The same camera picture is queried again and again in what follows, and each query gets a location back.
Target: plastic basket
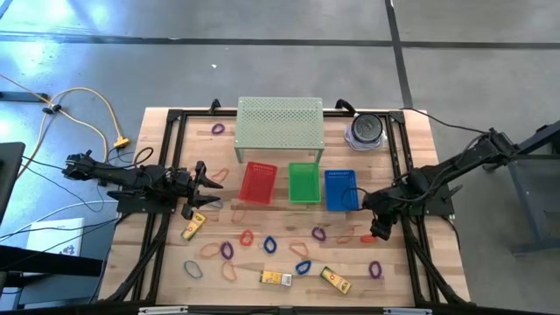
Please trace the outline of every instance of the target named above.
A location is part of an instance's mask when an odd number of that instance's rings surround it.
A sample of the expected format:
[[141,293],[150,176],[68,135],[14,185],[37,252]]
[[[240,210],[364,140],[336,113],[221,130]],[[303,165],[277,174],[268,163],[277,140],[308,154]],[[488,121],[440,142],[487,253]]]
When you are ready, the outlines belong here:
[[274,165],[247,162],[239,199],[268,205],[272,201],[277,170]]
[[328,211],[353,211],[358,209],[356,172],[353,170],[325,171],[325,199]]
[[288,199],[290,202],[320,202],[319,164],[288,165]]

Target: metal stand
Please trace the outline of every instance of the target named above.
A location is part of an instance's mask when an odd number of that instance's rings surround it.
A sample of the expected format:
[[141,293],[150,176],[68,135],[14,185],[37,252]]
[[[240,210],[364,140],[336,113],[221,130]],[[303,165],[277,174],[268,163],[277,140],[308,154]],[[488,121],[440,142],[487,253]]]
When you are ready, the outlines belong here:
[[[507,165],[529,228],[535,237],[534,242],[512,247],[511,251],[515,255],[560,248],[560,238],[551,235],[546,217],[547,213],[557,209],[557,202],[560,201],[554,189],[560,180],[560,155],[529,155],[558,138],[560,121],[540,128],[519,144],[519,155]],[[498,167],[500,165],[485,165],[485,170],[492,172]]]

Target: yellow cable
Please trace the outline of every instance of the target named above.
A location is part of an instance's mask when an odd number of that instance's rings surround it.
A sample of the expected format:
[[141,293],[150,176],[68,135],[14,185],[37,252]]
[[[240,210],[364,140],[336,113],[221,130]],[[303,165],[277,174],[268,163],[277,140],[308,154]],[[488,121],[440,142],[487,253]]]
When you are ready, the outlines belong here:
[[[116,120],[115,111],[113,110],[113,107],[111,106],[111,103],[110,103],[103,95],[101,95],[99,92],[97,92],[97,91],[95,91],[95,90],[93,90],[93,89],[91,89],[91,88],[87,88],[87,87],[74,87],[74,88],[69,88],[69,89],[67,89],[67,90],[64,90],[64,91],[62,91],[62,92],[56,94],[51,100],[47,100],[46,98],[44,98],[44,97],[42,97],[41,95],[39,95],[39,94],[33,92],[33,91],[30,90],[29,88],[27,88],[27,87],[25,87],[25,86],[23,86],[23,85],[17,83],[16,81],[14,81],[14,80],[8,78],[7,76],[5,76],[5,75],[3,75],[3,74],[1,74],[1,73],[0,73],[0,76],[3,77],[4,79],[6,79],[7,81],[9,81],[9,82],[11,82],[11,83],[17,85],[18,87],[24,89],[25,91],[31,93],[31,94],[34,95],[35,97],[39,98],[41,101],[45,102],[45,103],[47,104],[47,107],[48,107],[49,109],[52,108],[52,107],[54,106],[54,105],[53,105],[54,100],[56,100],[56,99],[59,98],[59,97],[63,97],[64,95],[66,95],[66,94],[68,94],[68,93],[70,93],[70,92],[73,92],[73,91],[78,91],[78,90],[88,91],[88,92],[90,92],[90,93],[92,93],[92,94],[98,96],[98,97],[105,103],[105,105],[107,105],[108,111],[109,111],[109,113],[111,114],[111,117],[113,118],[113,124],[115,125],[115,130],[116,130],[116,134],[117,134],[118,138],[119,138],[119,139],[120,139],[120,138],[123,138],[123,136],[122,136],[122,134],[121,134],[121,131],[120,131],[120,129],[119,129],[119,126],[118,126],[118,122],[117,122],[117,120]],[[101,139],[102,139],[102,141],[103,141],[103,150],[104,150],[103,160],[104,160],[104,162],[107,162],[107,158],[108,158],[107,153],[108,153],[108,151],[107,151],[107,139],[105,138],[105,136],[104,136],[96,127],[92,126],[91,124],[89,124],[89,123],[87,123],[87,122],[83,122],[83,121],[81,121],[81,120],[79,120],[79,119],[77,119],[77,118],[72,117],[70,114],[68,114],[68,113],[65,112],[64,110],[61,109],[61,110],[60,110],[60,113],[62,113],[64,116],[68,117],[70,120],[72,120],[72,121],[74,121],[74,122],[76,122],[76,123],[79,123],[79,124],[81,124],[81,125],[84,125],[84,126],[89,127],[89,128],[92,129],[93,131],[97,132],[97,133],[99,134],[99,136],[101,136]],[[39,133],[38,133],[38,139],[37,139],[37,142],[35,143],[35,148],[33,149],[33,153],[30,155],[30,159],[33,159],[33,158],[35,157],[35,155],[36,155],[37,152],[39,151],[39,147],[40,147],[40,145],[42,144],[43,139],[44,139],[44,137],[45,137],[44,127],[45,127],[46,116],[47,116],[47,113],[45,113],[45,114],[43,115],[43,120],[42,120],[42,122],[41,122],[40,130],[39,130]],[[18,178],[24,173],[25,169],[27,169],[27,166],[29,165],[30,162],[31,162],[31,160],[27,160],[27,161],[25,162],[24,166],[19,170],[19,173],[17,174],[17,177],[18,177]]]
[[116,116],[115,116],[115,111],[113,110],[113,106],[111,105],[111,103],[109,101],[107,101],[107,99],[101,95],[99,92],[95,91],[94,89],[91,88],[87,88],[87,87],[73,87],[73,88],[69,88],[68,90],[62,91],[58,94],[56,94],[50,101],[50,106],[53,106],[54,100],[56,100],[57,98],[62,98],[63,96],[69,94],[70,92],[73,91],[88,91],[90,93],[93,93],[94,95],[96,95],[97,97],[99,97],[104,103],[105,105],[107,105],[107,109],[108,112],[111,114],[111,117],[113,118],[113,124],[115,125],[115,130],[116,130],[116,135],[118,137],[122,137],[123,135],[121,134],[121,130],[119,128],[119,125],[116,121]]

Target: green basket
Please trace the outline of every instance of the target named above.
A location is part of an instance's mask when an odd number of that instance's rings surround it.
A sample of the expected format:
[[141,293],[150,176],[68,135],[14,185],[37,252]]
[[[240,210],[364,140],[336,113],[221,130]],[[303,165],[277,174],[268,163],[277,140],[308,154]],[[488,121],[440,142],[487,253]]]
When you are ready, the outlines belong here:
[[288,199],[290,202],[321,202],[318,163],[288,165]]

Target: red basket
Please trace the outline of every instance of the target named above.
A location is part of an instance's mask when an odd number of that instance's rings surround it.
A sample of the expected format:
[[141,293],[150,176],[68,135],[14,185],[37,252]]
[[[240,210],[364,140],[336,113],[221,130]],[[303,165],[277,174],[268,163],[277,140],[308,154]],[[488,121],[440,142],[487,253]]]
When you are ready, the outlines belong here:
[[268,205],[272,201],[277,170],[278,168],[274,165],[247,162],[239,199]]

